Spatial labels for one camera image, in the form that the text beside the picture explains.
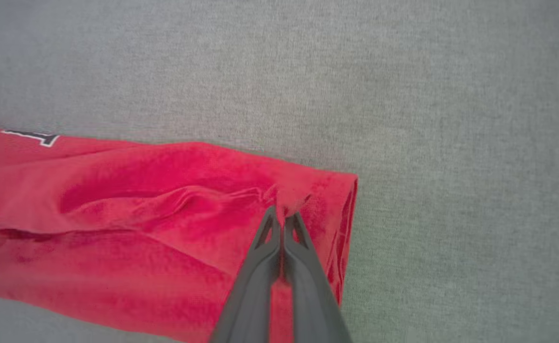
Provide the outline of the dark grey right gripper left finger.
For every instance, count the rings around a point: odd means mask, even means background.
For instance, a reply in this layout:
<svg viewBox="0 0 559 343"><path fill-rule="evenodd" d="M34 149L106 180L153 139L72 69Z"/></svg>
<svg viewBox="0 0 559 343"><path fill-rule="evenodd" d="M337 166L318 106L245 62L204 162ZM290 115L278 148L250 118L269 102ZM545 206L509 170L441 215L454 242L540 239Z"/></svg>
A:
<svg viewBox="0 0 559 343"><path fill-rule="evenodd" d="M268 343L271 289L281 270L281 226L266 210L209 339L211 343Z"/></svg>

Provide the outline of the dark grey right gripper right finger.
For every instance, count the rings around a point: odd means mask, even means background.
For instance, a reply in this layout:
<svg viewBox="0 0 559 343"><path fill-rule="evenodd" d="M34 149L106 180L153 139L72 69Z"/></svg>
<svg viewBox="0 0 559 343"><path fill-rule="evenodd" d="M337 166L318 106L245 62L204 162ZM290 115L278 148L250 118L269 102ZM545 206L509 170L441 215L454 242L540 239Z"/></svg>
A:
<svg viewBox="0 0 559 343"><path fill-rule="evenodd" d="M286 218L283 246L285 277L292 287L295 343L351 343L301 213Z"/></svg>

